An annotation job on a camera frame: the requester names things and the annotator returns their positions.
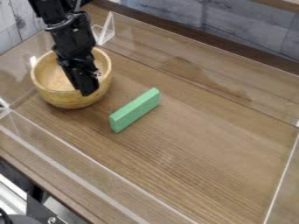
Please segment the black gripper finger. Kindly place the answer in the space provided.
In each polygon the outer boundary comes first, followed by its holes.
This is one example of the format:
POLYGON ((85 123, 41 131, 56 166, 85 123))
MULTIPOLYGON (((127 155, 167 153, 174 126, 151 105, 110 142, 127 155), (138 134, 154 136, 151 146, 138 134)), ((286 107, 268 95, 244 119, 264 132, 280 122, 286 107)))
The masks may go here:
POLYGON ((98 77, 89 70, 72 68, 71 78, 73 87, 80 91, 83 96, 91 95, 99 89, 98 77))

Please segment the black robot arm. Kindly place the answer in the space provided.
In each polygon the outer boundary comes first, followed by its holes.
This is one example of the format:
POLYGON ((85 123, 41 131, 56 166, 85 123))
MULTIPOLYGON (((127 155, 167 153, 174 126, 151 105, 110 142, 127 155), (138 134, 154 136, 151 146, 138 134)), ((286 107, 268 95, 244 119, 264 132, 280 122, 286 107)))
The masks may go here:
POLYGON ((84 10, 76 10, 73 0, 28 2, 53 39, 52 50, 69 83, 83 96, 88 96, 99 89, 100 74, 92 54, 96 40, 89 26, 89 15, 84 10))

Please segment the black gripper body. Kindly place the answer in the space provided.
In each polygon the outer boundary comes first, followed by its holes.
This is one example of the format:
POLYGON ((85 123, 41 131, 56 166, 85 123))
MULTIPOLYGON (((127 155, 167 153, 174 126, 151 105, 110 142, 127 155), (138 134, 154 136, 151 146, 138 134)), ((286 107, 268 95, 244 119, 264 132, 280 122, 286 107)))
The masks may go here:
POLYGON ((84 71, 89 77, 99 74, 92 56, 96 40, 89 27, 89 16, 84 11, 75 13, 51 12, 44 14, 45 31, 53 39, 52 50, 57 55, 57 63, 67 74, 84 71))

